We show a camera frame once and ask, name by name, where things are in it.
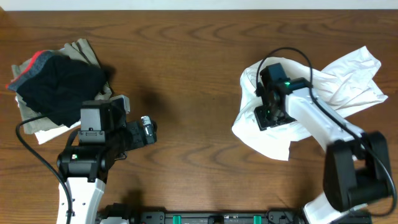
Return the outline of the white graphic t-shirt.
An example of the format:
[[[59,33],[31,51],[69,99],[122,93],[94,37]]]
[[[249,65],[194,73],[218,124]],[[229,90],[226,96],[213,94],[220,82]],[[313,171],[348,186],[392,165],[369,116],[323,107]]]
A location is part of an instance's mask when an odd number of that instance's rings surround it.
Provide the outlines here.
[[[262,104],[261,98],[255,95],[257,69],[275,63],[280,63],[292,80],[311,80],[313,89],[302,88],[287,95],[286,111],[295,118],[294,122],[261,131],[254,115],[254,109]],[[387,99],[373,81],[380,67],[381,62],[366,47],[335,60],[320,71],[283,57],[269,57],[265,62],[257,62],[246,68],[240,77],[241,105],[232,132],[247,146],[280,161],[289,159],[292,141],[309,136],[314,136],[323,149],[339,139],[349,141],[352,136],[339,128],[322,109],[350,131],[361,134],[362,129],[344,118]]]

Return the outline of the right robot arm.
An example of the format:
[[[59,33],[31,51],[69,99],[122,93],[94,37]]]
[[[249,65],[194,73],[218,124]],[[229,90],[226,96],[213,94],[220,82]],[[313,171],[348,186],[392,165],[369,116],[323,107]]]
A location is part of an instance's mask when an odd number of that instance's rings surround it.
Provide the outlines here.
[[[303,223],[333,223],[397,189],[391,174],[386,139],[380,132],[365,133],[328,106],[312,81],[290,79],[280,63],[259,67],[254,110],[261,131],[299,122],[326,152],[323,193],[302,209]]]

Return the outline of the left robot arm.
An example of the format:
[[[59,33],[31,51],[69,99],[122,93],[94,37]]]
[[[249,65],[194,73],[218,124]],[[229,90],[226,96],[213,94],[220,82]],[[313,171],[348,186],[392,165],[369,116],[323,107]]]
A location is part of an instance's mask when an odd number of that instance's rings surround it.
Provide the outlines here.
[[[108,172],[127,152],[153,144],[157,125],[149,116],[140,121],[126,120],[129,100],[85,101],[81,128],[73,131],[57,166],[63,182],[59,186],[57,223],[139,223],[140,215],[127,205],[114,203],[106,213],[98,207],[106,187]]]

